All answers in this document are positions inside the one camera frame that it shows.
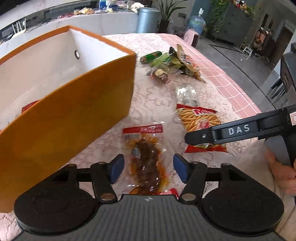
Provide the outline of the person's right hand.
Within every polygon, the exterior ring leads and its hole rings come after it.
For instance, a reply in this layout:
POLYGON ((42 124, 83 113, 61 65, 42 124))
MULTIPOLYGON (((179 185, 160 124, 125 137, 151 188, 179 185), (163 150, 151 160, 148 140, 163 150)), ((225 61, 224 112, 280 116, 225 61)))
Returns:
POLYGON ((294 167, 283 165, 269 149, 264 153, 264 156, 277 185, 285 194, 295 196, 295 164, 294 167))

